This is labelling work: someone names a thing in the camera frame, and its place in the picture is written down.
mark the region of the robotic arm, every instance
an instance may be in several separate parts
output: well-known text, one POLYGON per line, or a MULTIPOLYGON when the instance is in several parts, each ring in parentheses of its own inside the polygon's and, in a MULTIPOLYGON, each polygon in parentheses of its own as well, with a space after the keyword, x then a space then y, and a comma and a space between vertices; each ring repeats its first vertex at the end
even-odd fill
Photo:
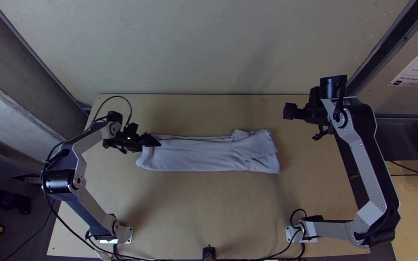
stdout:
MULTIPOLYGON (((319 133, 314 140, 327 134, 335 136, 348 176, 360 175, 362 180, 363 189, 354 190, 359 211, 353 220, 302 218, 299 226, 285 228, 288 241, 308 243, 317 242, 318 237, 333 237, 367 248, 394 239, 400 220, 399 199, 375 140, 375 117, 368 105, 356 97, 344 96, 345 83, 345 75, 320 79, 320 86, 311 89, 305 108, 286 103, 283 118, 317 124, 319 133), (301 231, 299 237, 294 237, 297 227, 301 231)), ((65 201, 101 243, 130 243, 133 228, 122 226, 114 214, 107 214, 86 190, 82 153, 100 141, 104 148, 116 148, 122 153, 141 151, 142 146, 160 146, 151 135, 136 134, 135 123, 120 131, 121 123, 121 114, 109 112, 105 122, 94 122, 87 131, 63 143, 41 172, 44 192, 65 201)))
POLYGON ((344 97, 345 83, 346 75, 320 79, 320 86, 311 89, 305 108, 286 103, 283 118, 317 124, 319 133, 313 137, 316 141, 326 134, 335 136, 348 177, 360 175, 362 179, 363 189, 354 189, 359 210, 353 220, 302 218, 299 237, 293 238, 298 226, 285 228, 289 241, 309 243, 317 242, 318 237, 332 237, 367 248, 394 239, 401 219, 400 202, 375 140, 375 116, 356 97, 344 97))
POLYGON ((160 146, 151 135, 136 134, 132 123, 121 132, 122 115, 111 111, 105 122, 93 123, 81 135, 63 143, 41 172, 42 188, 54 199, 65 201, 89 226, 90 234, 100 243, 130 243, 133 228, 122 226, 114 214, 106 214, 86 189, 86 162, 82 153, 103 141, 126 154, 142 151, 142 146, 160 146))

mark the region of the wooden table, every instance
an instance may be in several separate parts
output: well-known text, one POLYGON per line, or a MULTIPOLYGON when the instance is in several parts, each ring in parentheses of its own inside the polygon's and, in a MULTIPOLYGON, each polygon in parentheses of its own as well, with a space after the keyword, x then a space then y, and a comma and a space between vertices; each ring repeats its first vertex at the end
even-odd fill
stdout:
MULTIPOLYGON (((418 170, 418 160, 400 163, 418 170)), ((391 174, 413 174, 389 162, 387 166, 391 174)), ((418 260, 418 176, 393 177, 393 183, 401 201, 401 221, 396 227, 393 250, 398 261, 418 260)))
MULTIPOLYGON (((91 115, 111 95, 97 97, 91 115)), ((285 225, 296 208, 326 219, 353 219, 357 207, 335 139, 313 141, 317 126, 283 120, 285 102, 303 107, 308 96, 124 95, 133 106, 138 132, 223 136, 235 129, 268 129, 278 149, 280 174, 255 172, 151 172, 135 165, 139 153, 124 155, 97 144, 84 153, 87 188, 107 213, 134 228, 121 254, 154 259, 200 259, 215 246, 218 258, 261 258, 286 247, 285 225)), ((99 116, 115 110, 127 118, 125 101, 112 99, 99 116)), ((59 215, 79 235, 87 225, 66 204, 59 215)), ((111 250, 111 245, 101 245, 111 250)), ((282 257, 297 256, 293 244, 282 257)), ((320 238, 306 257, 368 253, 348 241, 320 238)), ((96 257, 56 222, 48 255, 96 257)))

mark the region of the wall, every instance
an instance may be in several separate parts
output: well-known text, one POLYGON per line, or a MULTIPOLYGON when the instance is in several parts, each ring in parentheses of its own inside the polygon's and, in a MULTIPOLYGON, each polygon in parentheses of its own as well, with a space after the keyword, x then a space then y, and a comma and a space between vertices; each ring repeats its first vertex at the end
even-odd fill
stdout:
POLYGON ((418 87, 387 86, 418 55, 418 31, 359 93, 378 113, 418 114, 418 87))
POLYGON ((41 162, 63 140, 0 90, 0 142, 41 162))
POLYGON ((351 76, 408 0, 0 0, 79 100, 98 93, 307 94, 351 76))
POLYGON ((64 138, 83 131, 86 115, 1 18, 0 90, 64 138))

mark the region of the white towel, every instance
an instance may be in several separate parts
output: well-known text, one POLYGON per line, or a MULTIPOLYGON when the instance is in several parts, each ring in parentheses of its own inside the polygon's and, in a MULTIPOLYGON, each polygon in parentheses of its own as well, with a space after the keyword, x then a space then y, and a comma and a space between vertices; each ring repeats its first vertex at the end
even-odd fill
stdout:
POLYGON ((136 160, 138 167, 152 171, 280 171, 268 130, 235 130, 223 137, 153 137, 161 146, 143 147, 136 160))

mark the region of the black cable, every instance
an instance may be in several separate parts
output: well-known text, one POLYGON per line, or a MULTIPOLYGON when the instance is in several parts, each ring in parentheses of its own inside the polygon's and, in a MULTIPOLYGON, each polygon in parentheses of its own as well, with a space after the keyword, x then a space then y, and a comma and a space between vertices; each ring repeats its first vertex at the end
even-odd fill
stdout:
POLYGON ((46 163, 45 163, 45 165, 44 165, 44 167, 43 167, 43 169, 41 170, 41 175, 40 175, 40 178, 41 178, 41 189, 43 190, 43 195, 45 196, 45 198, 46 198, 46 202, 48 203, 48 206, 49 206, 49 208, 51 209, 51 211, 53 212, 53 214, 56 216, 56 218, 57 219, 59 219, 59 221, 64 225, 64 227, 65 228, 67 228, 67 230, 69 230, 70 231, 70 233, 72 233, 74 236, 76 236, 78 239, 80 239, 84 244, 86 244, 88 247, 90 247, 91 249, 93 249, 93 250, 95 250, 90 244, 88 244, 88 242, 86 242, 81 236, 79 236, 77 233, 75 233, 75 231, 73 231, 65 222, 64 222, 64 220, 61 218, 61 217, 59 217, 59 215, 58 215, 58 213, 54 210, 54 208, 53 208, 53 206, 51 206, 50 205, 50 203, 49 203, 49 199, 48 199, 48 195, 47 195, 47 193, 46 193, 46 189, 45 189, 45 179, 44 179, 44 175, 45 175, 45 172, 46 172, 46 169, 48 168, 48 166, 51 164, 51 163, 53 163, 54 161, 56 161, 59 157, 62 157, 63 156, 63 152, 61 151, 61 152, 59 152, 59 153, 57 153, 57 154, 55 154, 53 157, 51 157, 51 154, 53 153, 53 151, 54 151, 54 149, 57 147, 57 146, 59 146, 60 144, 62 144, 62 143, 59 143, 59 144, 57 144, 56 146, 54 146, 52 149, 51 149, 51 151, 49 152, 49 154, 48 154, 48 157, 46 158, 46 163))
POLYGON ((25 240, 25 242, 23 242, 14 252, 12 252, 9 256, 7 256, 3 261, 8 260, 11 256, 13 256, 17 251, 19 251, 19 249, 21 249, 26 243, 28 243, 28 241, 30 241, 32 238, 34 238, 41 230, 43 230, 43 228, 45 228, 46 224, 48 223, 49 217, 51 216, 52 210, 49 210, 49 214, 46 217, 45 223, 43 224, 43 226, 37 231, 35 232, 35 234, 33 234, 30 238, 28 238, 27 240, 25 240))
POLYGON ((398 166, 400 166, 400 167, 402 167, 402 168, 405 168, 405 169, 407 169, 407 170, 410 170, 410 171, 412 171, 412 172, 414 172, 414 173, 417 173, 417 174, 394 174, 394 175, 391 175, 391 176, 418 176, 418 171, 413 170, 413 169, 411 169, 411 168, 409 168, 409 167, 406 167, 406 166, 404 166, 404 165, 401 165, 401 164, 399 164, 399 163, 397 163, 397 162, 394 162, 394 161, 392 161, 392 160, 390 160, 390 162, 391 162, 391 163, 393 163, 393 164, 395 164, 395 165, 398 165, 398 166))
POLYGON ((305 218, 307 218, 307 213, 306 213, 306 211, 305 211, 304 209, 302 209, 302 208, 298 208, 297 210, 293 211, 293 213, 290 215, 290 224, 291 224, 291 226, 292 226, 293 228, 295 228, 295 229, 300 229, 300 227, 295 227, 295 226, 293 225, 293 217, 294 217, 294 215, 296 214, 296 212, 298 212, 298 211, 302 211, 302 212, 304 212, 304 217, 305 217, 305 218))
POLYGON ((117 260, 123 260, 122 258, 117 256, 117 244, 114 244, 112 246, 112 252, 114 253, 114 256, 117 258, 117 260))
POLYGON ((98 110, 96 111, 96 114, 93 117, 93 122, 96 120, 96 117, 98 116, 99 111, 101 111, 101 108, 103 107, 103 105, 108 100, 110 100, 112 98, 122 98, 122 99, 124 99, 128 103, 128 106, 130 107, 130 114, 129 114, 128 119, 127 119, 127 125, 129 125, 130 124, 130 118, 132 117, 132 105, 130 104, 130 102, 125 97, 120 96, 120 95, 114 95, 114 96, 111 96, 111 97, 107 98, 106 100, 104 100, 104 102, 101 103, 101 105, 99 106, 98 110))
POLYGON ((89 236, 89 234, 90 234, 90 231, 89 230, 87 230, 87 232, 85 233, 85 238, 88 238, 88 240, 90 241, 90 243, 93 245, 93 246, 95 246, 97 249, 99 249, 99 250, 101 250, 102 252, 104 252, 104 253, 108 253, 108 254, 111 254, 111 255, 115 255, 117 258, 118 258, 118 256, 120 256, 120 257, 125 257, 125 258, 130 258, 130 259, 135 259, 135 260, 140 260, 140 261, 151 261, 150 259, 143 259, 143 258, 137 258, 137 257, 132 257, 132 256, 126 256, 126 255, 121 255, 121 254, 118 254, 118 253, 114 253, 114 252, 110 252, 110 251, 107 251, 107 250, 105 250, 105 249, 102 249, 102 248, 100 248, 99 246, 97 246, 92 240, 91 240, 91 237, 89 236))
MULTIPOLYGON (((48 200, 48 195, 46 194, 46 191, 43 190, 43 194, 45 195, 46 201, 49 203, 48 200)), ((53 212, 53 214, 57 217, 57 219, 59 219, 59 221, 64 225, 65 228, 67 228, 68 231, 70 231, 70 233, 72 233, 74 236, 76 236, 78 239, 80 239, 84 244, 86 244, 89 248, 91 248, 92 250, 95 250, 94 247, 92 247, 90 244, 88 244, 88 242, 86 242, 81 236, 79 236, 77 233, 75 233, 75 231, 73 231, 65 222, 63 219, 61 219, 61 217, 59 217, 59 215, 57 214, 57 212, 54 210, 54 208, 49 205, 51 208, 51 211, 53 212)))
POLYGON ((283 254, 285 251, 287 251, 289 248, 290 248, 290 246, 291 246, 291 243, 293 242, 293 238, 295 238, 295 236, 299 233, 301 231, 301 229, 298 229, 294 234, 293 234, 293 236, 291 237, 291 240, 290 240, 290 242, 288 243, 288 245, 285 247, 285 249, 283 249, 282 251, 280 251, 280 252, 278 252, 278 253, 275 253, 275 254, 273 254, 273 255, 270 255, 270 256, 268 256, 268 257, 264 257, 264 258, 259 258, 259 259, 249 259, 249 261, 265 261, 265 260, 268 260, 268 259, 271 259, 271 258, 273 258, 273 257, 276 257, 276 256, 278 256, 278 255, 281 255, 281 254, 283 254))

